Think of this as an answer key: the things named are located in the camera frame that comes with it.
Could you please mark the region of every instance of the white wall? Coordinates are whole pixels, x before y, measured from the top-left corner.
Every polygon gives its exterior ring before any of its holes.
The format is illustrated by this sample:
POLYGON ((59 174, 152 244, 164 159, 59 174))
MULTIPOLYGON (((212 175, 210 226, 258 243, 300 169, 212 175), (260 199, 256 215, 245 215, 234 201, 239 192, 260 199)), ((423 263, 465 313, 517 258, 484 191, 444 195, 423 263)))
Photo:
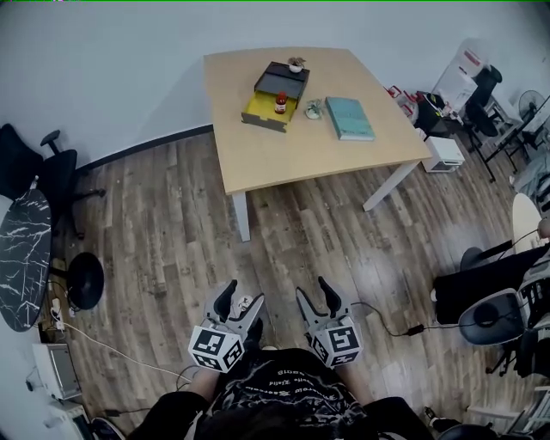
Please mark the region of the white wall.
MULTIPOLYGON (((0 431, 8 440, 59 440, 62 437, 58 427, 47 429, 43 424, 52 417, 47 410, 47 402, 52 398, 43 388, 31 393, 25 385, 35 366, 33 342, 40 342, 35 328, 16 333, 0 319, 0 431)), ((40 384, 37 377, 34 372, 29 379, 40 384)))
POLYGON ((94 161, 210 123, 202 56, 262 46, 350 48, 383 84, 431 89, 484 37, 505 95, 549 95, 549 18, 533 3, 5 4, 0 123, 34 145, 59 127, 94 161))

